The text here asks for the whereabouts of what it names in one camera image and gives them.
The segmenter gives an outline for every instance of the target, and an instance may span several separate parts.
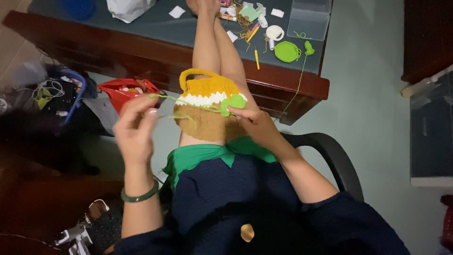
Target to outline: red plastic bag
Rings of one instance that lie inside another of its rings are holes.
[[[134,79],[116,79],[113,81],[109,81],[106,83],[99,84],[97,87],[107,93],[110,98],[110,102],[115,108],[116,112],[120,114],[121,108],[123,104],[127,101],[143,95],[139,92],[130,92],[130,91],[122,91],[120,89],[127,87],[127,88],[141,88],[144,93],[148,94],[159,94],[159,89],[154,86],[150,81],[143,79],[141,80],[142,84],[139,81]]]

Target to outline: blue basket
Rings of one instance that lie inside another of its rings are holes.
[[[85,78],[83,78],[80,74],[78,74],[77,72],[74,72],[74,71],[72,71],[70,69],[62,69],[60,71],[60,75],[61,76],[66,76],[66,77],[68,77],[70,79],[76,79],[76,80],[82,82],[82,87],[80,88],[79,94],[76,97],[76,101],[72,105],[71,110],[69,110],[69,112],[67,113],[66,119],[64,119],[64,124],[66,125],[66,123],[69,122],[69,120],[71,119],[72,114],[76,110],[77,105],[80,102],[80,99],[82,99],[82,95],[85,92],[85,89],[87,88],[87,82],[86,82]]]
[[[62,8],[77,20],[90,18],[96,10],[94,0],[59,0]]]

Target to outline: green crochet circle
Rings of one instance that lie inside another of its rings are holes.
[[[291,63],[298,60],[302,51],[291,42],[284,41],[274,47],[275,56],[283,62]]]

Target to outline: jade bangle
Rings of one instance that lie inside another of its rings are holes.
[[[121,199],[124,202],[128,202],[128,203],[142,202],[142,201],[145,201],[145,200],[149,199],[150,197],[154,196],[154,194],[156,194],[158,190],[159,190],[159,183],[157,182],[156,179],[154,179],[153,188],[150,191],[148,191],[146,194],[141,195],[141,196],[135,196],[135,197],[128,196],[128,195],[126,195],[126,192],[124,191],[124,188],[123,188],[123,190],[121,191]]]

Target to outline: brown crochet section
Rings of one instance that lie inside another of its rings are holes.
[[[196,139],[227,142],[245,133],[233,115],[226,118],[220,113],[190,105],[175,105],[173,112],[175,116],[190,116],[195,121],[194,123],[190,119],[175,119],[184,133]]]

